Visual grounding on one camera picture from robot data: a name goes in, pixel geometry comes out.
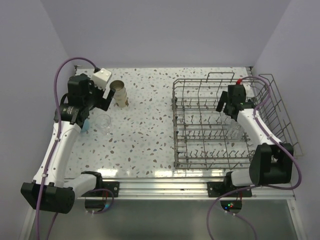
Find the clear glass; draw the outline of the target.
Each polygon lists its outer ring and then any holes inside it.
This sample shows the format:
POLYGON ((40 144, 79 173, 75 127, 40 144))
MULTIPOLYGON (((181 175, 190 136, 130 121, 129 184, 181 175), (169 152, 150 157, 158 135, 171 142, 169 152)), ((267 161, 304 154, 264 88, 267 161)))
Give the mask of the clear glass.
POLYGON ((95 127, 103 135, 111 133, 111 117, 107 114, 100 114, 96 117, 95 127))
POLYGON ((244 135, 244 129, 241 125, 224 113, 220 116, 224 135, 228 140, 241 140, 244 135))

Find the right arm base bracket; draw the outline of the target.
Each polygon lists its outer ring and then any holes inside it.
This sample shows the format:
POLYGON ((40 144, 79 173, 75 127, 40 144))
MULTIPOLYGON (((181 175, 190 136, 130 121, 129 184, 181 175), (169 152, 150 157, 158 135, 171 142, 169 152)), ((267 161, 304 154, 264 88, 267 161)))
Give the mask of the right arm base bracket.
POLYGON ((221 181, 208 181, 206 184, 209 198, 218 198, 226 193, 225 185, 221 181))

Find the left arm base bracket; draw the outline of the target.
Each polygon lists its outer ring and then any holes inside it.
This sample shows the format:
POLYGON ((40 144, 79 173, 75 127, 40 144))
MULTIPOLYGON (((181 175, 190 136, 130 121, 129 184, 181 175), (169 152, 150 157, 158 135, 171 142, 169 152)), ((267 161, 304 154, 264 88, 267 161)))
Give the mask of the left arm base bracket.
MULTIPOLYGON (((103 181, 102 188, 111 191, 115 198, 119 196, 120 183, 118 181, 103 181)), ((101 193, 101 196, 103 198, 108 198, 111 197, 111 194, 109 192, 103 191, 101 193)))

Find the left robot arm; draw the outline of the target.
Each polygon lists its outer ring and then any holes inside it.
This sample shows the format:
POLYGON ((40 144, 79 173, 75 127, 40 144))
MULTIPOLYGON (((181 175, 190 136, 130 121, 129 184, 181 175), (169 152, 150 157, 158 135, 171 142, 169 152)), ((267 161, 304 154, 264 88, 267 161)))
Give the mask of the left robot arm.
POLYGON ((74 143, 94 108, 107 111, 114 89, 108 88, 112 73, 104 68, 91 77, 82 73, 69 78, 68 92, 55 112, 53 132, 43 162, 32 182, 24 182, 21 194, 34 210, 67 214, 77 198, 86 193, 103 193, 102 175, 83 171, 75 179, 65 182, 67 163, 74 143))

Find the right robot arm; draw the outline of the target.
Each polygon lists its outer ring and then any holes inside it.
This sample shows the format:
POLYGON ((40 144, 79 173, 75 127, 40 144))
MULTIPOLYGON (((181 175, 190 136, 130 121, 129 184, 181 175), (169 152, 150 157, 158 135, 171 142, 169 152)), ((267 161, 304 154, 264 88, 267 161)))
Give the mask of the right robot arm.
POLYGON ((291 181, 294 148, 273 135, 262 121, 256 105, 247 99, 243 85, 229 85, 227 91, 222 92, 216 110, 235 120, 255 146, 248 169, 226 174, 222 189, 227 196, 235 196, 241 187, 287 184, 291 181))

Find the light blue mug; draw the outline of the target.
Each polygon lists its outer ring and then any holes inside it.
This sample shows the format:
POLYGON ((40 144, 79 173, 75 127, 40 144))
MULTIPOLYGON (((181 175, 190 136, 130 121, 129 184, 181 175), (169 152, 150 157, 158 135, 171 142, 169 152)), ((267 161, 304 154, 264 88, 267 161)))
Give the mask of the light blue mug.
POLYGON ((83 123, 83 126, 81 128, 81 133, 86 133, 88 131, 88 129, 90 128, 90 122, 88 119, 86 119, 83 123))

